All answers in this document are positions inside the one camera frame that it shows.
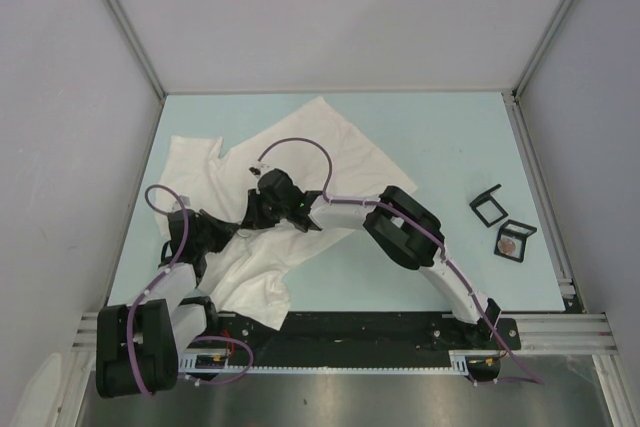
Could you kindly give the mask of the white t-shirt garment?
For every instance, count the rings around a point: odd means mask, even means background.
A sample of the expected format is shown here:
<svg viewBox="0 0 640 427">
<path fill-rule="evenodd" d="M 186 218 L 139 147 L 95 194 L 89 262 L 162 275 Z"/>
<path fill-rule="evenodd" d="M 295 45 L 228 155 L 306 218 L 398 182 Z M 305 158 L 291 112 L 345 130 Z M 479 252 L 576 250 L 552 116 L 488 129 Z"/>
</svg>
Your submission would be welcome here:
<svg viewBox="0 0 640 427">
<path fill-rule="evenodd" d="M 263 160 L 304 190 L 371 197 L 415 183 L 356 125 L 321 97 L 179 96 L 162 117 L 170 141 L 154 203 L 242 219 L 254 186 L 248 168 Z M 383 310 L 388 281 L 406 275 L 365 232 L 302 233 L 288 223 L 209 254 L 201 289 L 216 306 L 279 329 L 292 311 Z"/>
</svg>

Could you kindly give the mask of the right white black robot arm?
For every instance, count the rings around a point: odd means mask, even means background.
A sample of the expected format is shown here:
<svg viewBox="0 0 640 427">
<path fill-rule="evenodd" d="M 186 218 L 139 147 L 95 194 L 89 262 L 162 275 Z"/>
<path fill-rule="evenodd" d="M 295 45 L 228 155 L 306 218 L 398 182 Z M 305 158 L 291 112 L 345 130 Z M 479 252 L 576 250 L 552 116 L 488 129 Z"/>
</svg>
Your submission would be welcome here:
<svg viewBox="0 0 640 427">
<path fill-rule="evenodd" d="M 484 348 L 496 338 L 500 307 L 453 263 L 439 219 L 404 190 L 388 186 L 379 196 L 336 198 L 301 190 L 280 169 L 254 166 L 249 171 L 256 187 L 248 191 L 244 229 L 270 229 L 285 222 L 302 233 L 362 230 L 393 262 L 421 273 L 449 302 L 469 346 Z"/>
</svg>

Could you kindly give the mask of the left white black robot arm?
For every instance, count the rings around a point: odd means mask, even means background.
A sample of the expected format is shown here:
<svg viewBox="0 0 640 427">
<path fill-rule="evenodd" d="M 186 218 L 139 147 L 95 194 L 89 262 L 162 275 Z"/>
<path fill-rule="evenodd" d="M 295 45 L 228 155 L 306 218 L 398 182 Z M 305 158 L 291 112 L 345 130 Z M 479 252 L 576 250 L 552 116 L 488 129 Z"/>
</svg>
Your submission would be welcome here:
<svg viewBox="0 0 640 427">
<path fill-rule="evenodd" d="M 210 346 L 222 333 L 214 302 L 197 288 L 206 256 L 222 252 L 240 225 L 191 209 L 169 214 L 167 224 L 170 239 L 152 286 L 98 314 L 96 388 L 102 398 L 173 388 L 187 347 Z"/>
</svg>

